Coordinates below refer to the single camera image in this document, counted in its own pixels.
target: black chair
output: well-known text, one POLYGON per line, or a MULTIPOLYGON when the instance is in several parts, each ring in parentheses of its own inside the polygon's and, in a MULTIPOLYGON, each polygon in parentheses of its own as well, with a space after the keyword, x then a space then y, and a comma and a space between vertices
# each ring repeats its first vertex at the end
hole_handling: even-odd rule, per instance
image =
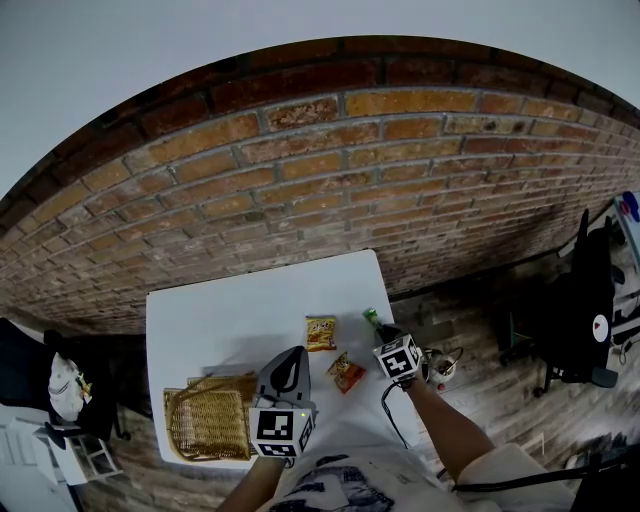
POLYGON ((51 425, 60 425, 61 419, 51 407, 48 391, 51 363, 56 352, 71 359, 84 373, 85 380, 92 384, 92 399, 80 411, 75 421, 77 429, 59 431, 45 425, 51 439, 64 449, 64 437, 90 434, 108 441, 112 428, 117 437, 130 439, 129 433, 120 429, 117 388, 104 358, 65 340, 56 331, 46 331, 44 343, 39 343, 6 318, 0 318, 0 403, 46 411, 51 425))
POLYGON ((500 356, 503 365, 531 353, 542 357, 546 375, 544 386, 533 391, 536 397, 548 392, 555 379, 603 388, 612 388, 618 381, 618 374, 607 369, 615 294, 609 252, 611 219, 587 235, 588 223, 585 210, 571 272, 559 276, 535 311, 529 311, 530 336, 522 336, 524 340, 500 356))

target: black and white marker cube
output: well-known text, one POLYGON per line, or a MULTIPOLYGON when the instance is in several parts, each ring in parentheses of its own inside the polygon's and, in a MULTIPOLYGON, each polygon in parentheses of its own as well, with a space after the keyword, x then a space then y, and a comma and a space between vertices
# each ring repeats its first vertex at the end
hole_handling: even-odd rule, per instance
POLYGON ((373 349, 373 354, 384 374, 391 379, 416 373, 422 357, 422 352, 410 334, 373 349))
POLYGON ((296 457, 315 423, 312 409, 249 409, 251 443, 265 457, 296 457))

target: white t-shirt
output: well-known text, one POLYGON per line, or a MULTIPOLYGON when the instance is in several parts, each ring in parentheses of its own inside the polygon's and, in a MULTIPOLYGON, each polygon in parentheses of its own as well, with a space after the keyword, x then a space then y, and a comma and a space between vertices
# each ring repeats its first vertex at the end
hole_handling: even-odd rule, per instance
MULTIPOLYGON (((513 444, 467 466, 459 484, 493 483, 545 472, 513 444)), ((272 500, 260 511, 556 512, 575 496, 552 482, 491 493, 450 493, 412 450, 373 447, 331 456, 308 454, 285 470, 272 500)))

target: person's left arm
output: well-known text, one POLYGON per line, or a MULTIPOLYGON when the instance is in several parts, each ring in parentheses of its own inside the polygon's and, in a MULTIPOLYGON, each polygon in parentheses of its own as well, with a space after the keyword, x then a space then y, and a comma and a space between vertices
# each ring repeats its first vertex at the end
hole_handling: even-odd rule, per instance
POLYGON ((218 512, 255 512, 273 498, 285 459, 258 457, 238 486, 231 491, 218 512))

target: wicker basket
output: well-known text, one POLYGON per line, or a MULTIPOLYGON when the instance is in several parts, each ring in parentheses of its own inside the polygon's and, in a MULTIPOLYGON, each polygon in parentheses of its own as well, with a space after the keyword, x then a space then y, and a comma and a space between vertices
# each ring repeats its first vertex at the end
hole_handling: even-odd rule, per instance
POLYGON ((189 379, 184 390, 165 389, 167 437, 187 462, 249 460, 248 407, 256 377, 189 379))

